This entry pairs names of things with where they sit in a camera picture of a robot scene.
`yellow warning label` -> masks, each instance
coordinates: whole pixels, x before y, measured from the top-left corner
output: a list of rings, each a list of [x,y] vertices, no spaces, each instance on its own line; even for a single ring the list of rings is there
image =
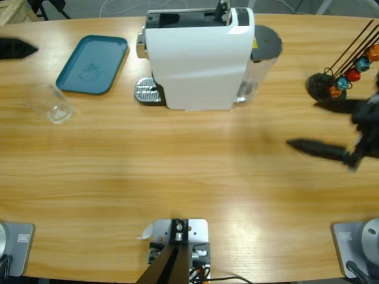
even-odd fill
[[[256,41],[256,38],[254,38],[253,49],[257,49],[257,48],[258,48],[258,42]]]

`machine lid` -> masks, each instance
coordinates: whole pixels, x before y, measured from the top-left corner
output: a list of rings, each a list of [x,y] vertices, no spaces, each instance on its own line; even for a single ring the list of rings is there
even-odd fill
[[[256,25],[251,59],[257,63],[262,60],[276,58],[281,53],[282,40],[278,34],[269,27]]]

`label sticker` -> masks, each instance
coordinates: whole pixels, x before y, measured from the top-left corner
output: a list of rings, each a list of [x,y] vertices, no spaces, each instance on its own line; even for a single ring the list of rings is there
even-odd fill
[[[257,48],[258,48],[258,42],[256,41],[256,38],[254,38],[253,49],[257,49]]]
[[[19,234],[17,238],[18,243],[29,243],[30,235],[28,234]]]
[[[341,241],[351,241],[352,240],[351,233],[350,232],[339,233],[339,239]]]

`teal tray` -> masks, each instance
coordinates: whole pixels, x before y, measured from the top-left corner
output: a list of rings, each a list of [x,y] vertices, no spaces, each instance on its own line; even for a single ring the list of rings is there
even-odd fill
[[[88,35],[82,38],[59,74],[57,87],[92,95],[107,92],[126,50],[127,41],[121,37]]]

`black object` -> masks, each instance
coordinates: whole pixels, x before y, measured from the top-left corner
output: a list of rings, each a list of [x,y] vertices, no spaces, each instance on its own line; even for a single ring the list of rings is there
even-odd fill
[[[25,58],[38,49],[18,38],[0,38],[0,59]]]
[[[361,269],[359,269],[355,262],[352,262],[351,260],[349,260],[348,262],[346,262],[346,267],[352,273],[354,273],[354,275],[359,279],[359,281],[362,284],[372,284],[373,283],[371,277],[369,275],[365,274]]]
[[[329,160],[344,161],[349,154],[345,147],[325,144],[322,141],[312,139],[288,140],[287,144],[311,156],[321,157]]]
[[[169,244],[163,248],[136,284],[187,284],[190,259],[188,220],[174,219],[171,221]]]
[[[317,73],[310,76],[306,82],[306,88],[309,95],[316,101],[329,99],[329,87],[334,83],[335,78],[326,73]],[[346,91],[342,91],[342,95],[338,99],[345,99]]]
[[[0,259],[0,280],[1,282],[9,278],[13,257],[4,254]]]
[[[342,146],[304,138],[288,140],[290,146],[311,156],[340,161],[353,171],[357,170],[365,156],[379,158],[379,92],[366,101],[329,99],[315,106],[337,113],[351,114],[352,123],[356,124],[356,129],[361,133],[355,150],[349,153]]]
[[[46,11],[43,8],[42,2],[45,0],[28,0],[29,4],[31,5],[33,11],[37,13],[38,10],[41,10],[41,14],[37,15],[38,17],[43,17],[45,21],[48,21],[49,18],[47,17]],[[65,0],[49,0],[51,4],[60,12],[66,19],[71,19],[68,14],[64,12],[64,8],[66,6]]]

